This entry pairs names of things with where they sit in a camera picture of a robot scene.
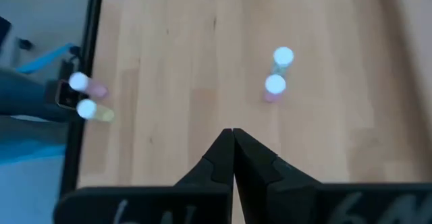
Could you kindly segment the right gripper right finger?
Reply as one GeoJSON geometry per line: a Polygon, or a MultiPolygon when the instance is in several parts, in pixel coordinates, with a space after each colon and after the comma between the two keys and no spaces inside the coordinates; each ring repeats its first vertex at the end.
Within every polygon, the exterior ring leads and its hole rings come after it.
{"type": "Polygon", "coordinates": [[[432,184],[319,182],[235,129],[246,224],[432,224],[432,184]]]}

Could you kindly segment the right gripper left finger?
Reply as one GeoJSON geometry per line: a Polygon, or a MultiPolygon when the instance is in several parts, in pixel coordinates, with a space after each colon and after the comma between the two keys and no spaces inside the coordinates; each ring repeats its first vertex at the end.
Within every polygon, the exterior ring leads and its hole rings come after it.
{"type": "Polygon", "coordinates": [[[172,186],[88,187],[63,197],[54,224],[231,224],[234,133],[224,129],[172,186]]]}

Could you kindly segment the small pink medicine bottle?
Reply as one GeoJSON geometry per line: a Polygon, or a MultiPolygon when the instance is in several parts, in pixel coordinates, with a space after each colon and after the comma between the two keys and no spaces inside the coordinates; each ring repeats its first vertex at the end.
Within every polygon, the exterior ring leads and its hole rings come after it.
{"type": "Polygon", "coordinates": [[[74,72],[68,79],[70,87],[90,97],[103,98],[107,96],[107,87],[97,80],[88,77],[82,72],[74,72]]]}
{"type": "Polygon", "coordinates": [[[264,99],[270,103],[277,101],[286,90],[286,87],[286,81],[282,76],[271,74],[265,80],[264,99]]]}

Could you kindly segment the small teal medicine bottle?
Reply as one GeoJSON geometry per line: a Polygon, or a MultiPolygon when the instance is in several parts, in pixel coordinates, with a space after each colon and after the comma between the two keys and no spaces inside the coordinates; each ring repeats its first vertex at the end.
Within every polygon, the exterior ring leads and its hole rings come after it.
{"type": "Polygon", "coordinates": [[[294,60],[294,52],[287,47],[278,47],[273,52],[273,67],[272,74],[285,76],[288,68],[294,60]]]}

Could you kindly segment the dark bulky floor equipment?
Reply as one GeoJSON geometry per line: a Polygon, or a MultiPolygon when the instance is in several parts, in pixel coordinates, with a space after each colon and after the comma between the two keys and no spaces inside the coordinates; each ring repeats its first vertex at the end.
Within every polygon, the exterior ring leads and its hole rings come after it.
{"type": "Polygon", "coordinates": [[[0,67],[0,115],[26,115],[65,122],[69,111],[45,101],[45,85],[13,69],[0,67]]]}

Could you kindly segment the blue strip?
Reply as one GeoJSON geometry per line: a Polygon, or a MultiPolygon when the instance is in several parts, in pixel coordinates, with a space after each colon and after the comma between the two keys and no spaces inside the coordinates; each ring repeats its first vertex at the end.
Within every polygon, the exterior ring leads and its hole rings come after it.
{"type": "Polygon", "coordinates": [[[67,53],[72,47],[75,47],[73,43],[67,43],[58,49],[50,51],[45,55],[35,59],[34,61],[27,63],[26,65],[16,68],[16,71],[23,74],[31,74],[43,68],[44,66],[49,65],[56,58],[60,57],[64,53],[67,53]]]}

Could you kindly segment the black aluminium rig frame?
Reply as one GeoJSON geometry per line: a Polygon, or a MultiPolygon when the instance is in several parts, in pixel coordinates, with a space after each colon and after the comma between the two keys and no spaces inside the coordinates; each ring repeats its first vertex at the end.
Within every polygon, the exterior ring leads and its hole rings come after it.
{"type": "MultiPolygon", "coordinates": [[[[86,22],[81,46],[81,58],[78,71],[87,76],[92,75],[95,47],[99,29],[102,0],[88,0],[86,22]]],[[[85,121],[77,113],[72,115],[67,133],[67,144],[63,162],[63,175],[59,196],[73,192],[77,188],[80,154],[85,121]]]]}

